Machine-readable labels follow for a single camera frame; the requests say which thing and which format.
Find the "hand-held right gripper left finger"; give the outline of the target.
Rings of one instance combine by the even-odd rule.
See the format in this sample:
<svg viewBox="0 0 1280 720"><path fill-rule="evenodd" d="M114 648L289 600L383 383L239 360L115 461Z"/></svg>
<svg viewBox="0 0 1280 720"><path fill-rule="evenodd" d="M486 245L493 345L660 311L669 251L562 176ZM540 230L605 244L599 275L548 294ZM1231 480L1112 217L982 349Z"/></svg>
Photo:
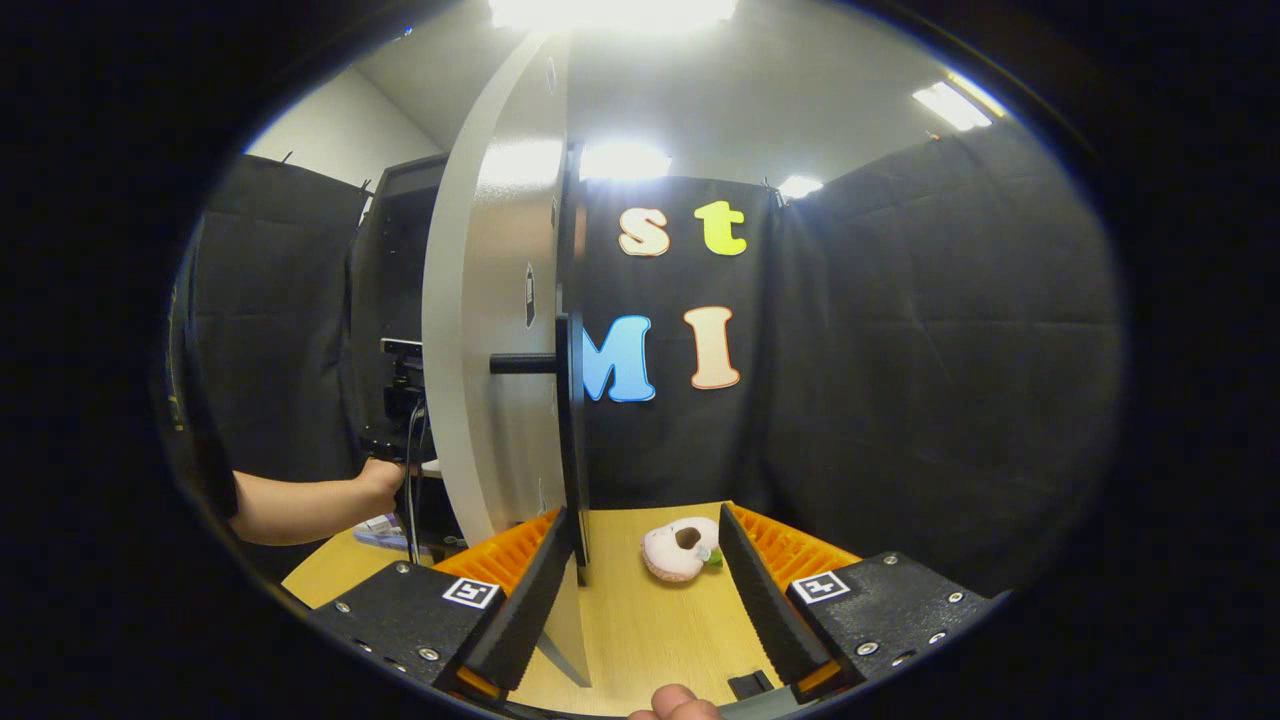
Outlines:
<svg viewBox="0 0 1280 720"><path fill-rule="evenodd" d="M502 703L527 670L573 556L559 507L430 568L393 562L308 615L436 694Z"/></svg>

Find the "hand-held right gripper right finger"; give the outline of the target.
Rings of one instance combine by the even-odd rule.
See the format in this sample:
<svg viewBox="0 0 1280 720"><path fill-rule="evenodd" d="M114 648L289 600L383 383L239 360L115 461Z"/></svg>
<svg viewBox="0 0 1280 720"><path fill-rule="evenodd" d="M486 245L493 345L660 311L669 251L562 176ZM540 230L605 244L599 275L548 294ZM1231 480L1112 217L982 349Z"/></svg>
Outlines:
<svg viewBox="0 0 1280 720"><path fill-rule="evenodd" d="M765 656L801 705L923 662L1009 598L900 551L858 557L732 502L719 509L719 550Z"/></svg>

